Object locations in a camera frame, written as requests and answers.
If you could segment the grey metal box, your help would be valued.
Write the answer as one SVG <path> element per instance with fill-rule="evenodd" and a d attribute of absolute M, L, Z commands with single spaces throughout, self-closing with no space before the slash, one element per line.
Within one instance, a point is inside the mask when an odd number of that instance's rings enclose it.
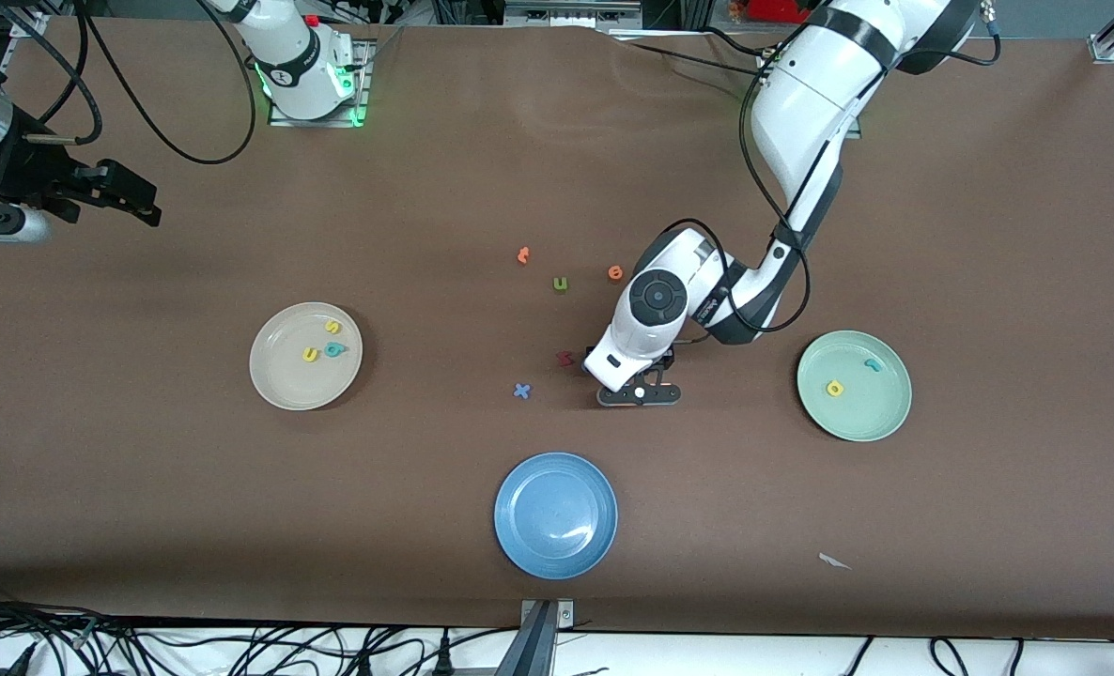
<path fill-rule="evenodd" d="M 504 26 L 642 30 L 641 0 L 504 0 Z"/>

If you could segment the blue plate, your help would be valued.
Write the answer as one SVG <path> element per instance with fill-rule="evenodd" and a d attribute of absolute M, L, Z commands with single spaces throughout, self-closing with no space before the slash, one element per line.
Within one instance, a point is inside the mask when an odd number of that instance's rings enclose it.
<path fill-rule="evenodd" d="M 494 533 L 506 557 L 539 580 L 571 580 L 609 555 L 620 509 L 588 459 L 563 451 L 522 459 L 494 500 Z"/>

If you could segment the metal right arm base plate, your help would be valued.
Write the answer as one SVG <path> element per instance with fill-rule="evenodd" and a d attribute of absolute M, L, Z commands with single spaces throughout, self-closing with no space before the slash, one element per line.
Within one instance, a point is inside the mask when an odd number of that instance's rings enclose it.
<path fill-rule="evenodd" d="M 359 129 L 364 126 L 373 84 L 375 39 L 328 30 L 316 60 L 291 81 L 290 69 L 258 66 L 274 128 Z"/>

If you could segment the red box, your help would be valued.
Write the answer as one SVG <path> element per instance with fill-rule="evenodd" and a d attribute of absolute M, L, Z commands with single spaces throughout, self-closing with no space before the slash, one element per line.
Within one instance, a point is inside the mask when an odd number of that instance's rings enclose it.
<path fill-rule="evenodd" d="M 754 22 L 802 25 L 823 0 L 746 0 L 745 16 Z"/>

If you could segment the beige brown plate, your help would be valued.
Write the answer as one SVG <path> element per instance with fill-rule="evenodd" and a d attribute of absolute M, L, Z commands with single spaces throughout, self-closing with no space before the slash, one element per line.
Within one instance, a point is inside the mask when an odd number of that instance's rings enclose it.
<path fill-rule="evenodd" d="M 343 324 L 338 335 L 325 331 L 325 322 Z M 348 350 L 328 357 L 322 350 L 338 342 Z M 319 350 L 317 362 L 302 359 L 304 347 Z M 252 343 L 250 373 L 256 392 L 266 402 L 289 411 L 328 406 L 355 381 L 363 365 L 363 335 L 354 317 L 325 302 L 304 302 L 274 314 Z"/>

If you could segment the green plate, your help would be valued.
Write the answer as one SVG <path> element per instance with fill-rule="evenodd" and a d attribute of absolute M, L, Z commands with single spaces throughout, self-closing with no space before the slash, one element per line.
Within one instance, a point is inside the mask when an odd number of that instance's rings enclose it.
<path fill-rule="evenodd" d="M 863 364 L 876 359 L 883 371 Z M 846 386 L 827 394 L 831 380 Z M 824 432 L 852 442 L 872 442 L 902 427 L 913 402 L 912 380 L 903 360 L 887 343 L 857 330 L 819 335 L 797 365 L 797 393 L 803 410 Z"/>

